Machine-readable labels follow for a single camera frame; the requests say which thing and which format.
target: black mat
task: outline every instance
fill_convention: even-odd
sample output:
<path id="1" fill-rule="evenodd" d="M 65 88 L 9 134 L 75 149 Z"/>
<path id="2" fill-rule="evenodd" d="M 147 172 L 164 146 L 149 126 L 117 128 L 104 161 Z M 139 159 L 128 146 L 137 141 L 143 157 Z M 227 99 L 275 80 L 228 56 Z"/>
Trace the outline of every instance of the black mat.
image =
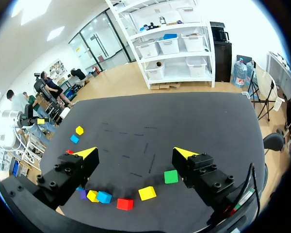
<path id="1" fill-rule="evenodd" d="M 70 137 L 79 125 L 85 133 L 75 145 Z M 262 135 L 251 102 L 241 94 L 151 94 L 78 102 L 52 138 L 40 163 L 42 173 L 52 169 L 66 150 L 94 146 L 100 164 L 86 189 L 113 194 L 112 203 L 81 200 L 76 191 L 62 210 L 67 217 L 96 227 L 187 233 L 206 226 L 213 210 L 195 191 L 181 179 L 164 184 L 163 172 L 173 169 L 173 147 L 207 152 L 219 169 L 234 175 L 236 186 L 253 162 L 262 189 Z M 141 201 L 138 189 L 147 186 L 154 187 L 157 197 Z M 118 210 L 117 198 L 133 198 L 134 209 Z"/>

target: wooden floor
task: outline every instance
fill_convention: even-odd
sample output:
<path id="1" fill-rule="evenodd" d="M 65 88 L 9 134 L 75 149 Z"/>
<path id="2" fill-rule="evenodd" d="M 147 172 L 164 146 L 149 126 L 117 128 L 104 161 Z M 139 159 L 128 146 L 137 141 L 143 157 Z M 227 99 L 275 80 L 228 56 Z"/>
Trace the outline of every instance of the wooden floor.
<path id="1" fill-rule="evenodd" d="M 130 63 L 124 66 L 115 67 L 99 74 L 96 78 L 92 78 L 90 83 L 83 87 L 78 95 L 73 100 L 98 99 L 105 97 L 116 96 L 131 96 L 139 94 L 152 94 L 152 93 L 173 93 L 173 92 L 234 92 L 241 93 L 241 88 L 234 86 L 231 83 L 216 83 L 215 88 L 211 88 L 209 82 L 190 82 L 182 83 L 181 88 L 169 90 L 148 90 L 144 79 L 140 73 L 137 63 Z M 261 110 L 262 104 L 257 104 L 256 112 Z M 270 133 L 276 132 L 277 128 L 284 129 L 286 119 L 286 104 L 281 105 L 281 109 L 271 111 L 270 119 L 267 118 L 259 121 L 262 136 L 265 137 Z M 269 196 L 275 190 L 282 174 L 287 169 L 290 157 L 287 149 L 283 153 L 269 151 L 266 154 L 266 164 L 268 166 L 269 176 L 268 182 L 261 197 L 262 208 L 267 204 Z M 29 179 L 35 181 L 36 172 L 30 171 Z"/>

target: red block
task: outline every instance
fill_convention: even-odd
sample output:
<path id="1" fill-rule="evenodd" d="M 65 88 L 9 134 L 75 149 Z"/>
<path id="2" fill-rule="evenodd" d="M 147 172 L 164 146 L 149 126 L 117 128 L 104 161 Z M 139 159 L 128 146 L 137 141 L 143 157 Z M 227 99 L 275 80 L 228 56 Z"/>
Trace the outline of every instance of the red block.
<path id="1" fill-rule="evenodd" d="M 66 153 L 74 154 L 74 152 L 72 150 L 66 150 Z"/>
<path id="2" fill-rule="evenodd" d="M 117 208 L 120 210 L 131 210 L 134 206 L 134 200 L 118 198 L 117 199 Z"/>

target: black cabinet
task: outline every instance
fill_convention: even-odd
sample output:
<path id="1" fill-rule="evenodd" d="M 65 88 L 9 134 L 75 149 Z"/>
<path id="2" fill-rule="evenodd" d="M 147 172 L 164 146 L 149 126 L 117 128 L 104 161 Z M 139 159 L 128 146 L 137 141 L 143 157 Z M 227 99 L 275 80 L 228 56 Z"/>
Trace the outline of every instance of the black cabinet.
<path id="1" fill-rule="evenodd" d="M 232 44 L 214 42 L 215 51 L 215 80 L 216 82 L 230 82 L 232 71 Z"/>

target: yellow block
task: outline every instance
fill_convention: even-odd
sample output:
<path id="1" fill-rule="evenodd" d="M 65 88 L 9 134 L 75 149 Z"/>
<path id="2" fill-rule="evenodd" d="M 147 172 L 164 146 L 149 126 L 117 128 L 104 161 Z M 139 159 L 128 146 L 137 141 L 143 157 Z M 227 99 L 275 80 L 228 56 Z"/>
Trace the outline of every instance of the yellow block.
<path id="1" fill-rule="evenodd" d="M 78 127 L 76 128 L 76 133 L 77 133 L 78 135 L 82 135 L 82 134 L 84 133 L 84 129 L 83 129 L 81 126 L 78 126 Z"/>
<path id="2" fill-rule="evenodd" d="M 87 194 L 87 198 L 91 201 L 91 202 L 99 202 L 96 197 L 98 195 L 98 192 L 97 191 L 93 191 L 93 190 L 90 190 Z"/>
<path id="3" fill-rule="evenodd" d="M 82 150 L 80 152 L 74 153 L 73 155 L 76 155 L 77 154 L 78 156 L 82 156 L 83 159 L 85 159 L 95 149 L 97 149 L 97 147 L 93 147 L 93 148 L 90 148 L 90 149 L 87 149 L 87 150 Z"/>
<path id="4" fill-rule="evenodd" d="M 152 186 L 138 190 L 141 200 L 148 200 L 156 197 L 156 193 Z"/>
<path id="5" fill-rule="evenodd" d="M 43 125 L 43 124 L 45 124 L 45 120 L 44 119 L 37 119 L 37 124 Z"/>
<path id="6" fill-rule="evenodd" d="M 178 147 L 174 147 L 174 149 L 176 149 L 177 151 L 179 151 L 180 154 L 182 154 L 182 156 L 188 160 L 188 157 L 191 157 L 193 155 L 199 155 L 197 153 L 194 153 L 194 152 L 191 152 L 191 151 L 188 151 L 188 150 L 184 150 L 184 149 L 181 149 L 181 148 L 178 148 Z"/>

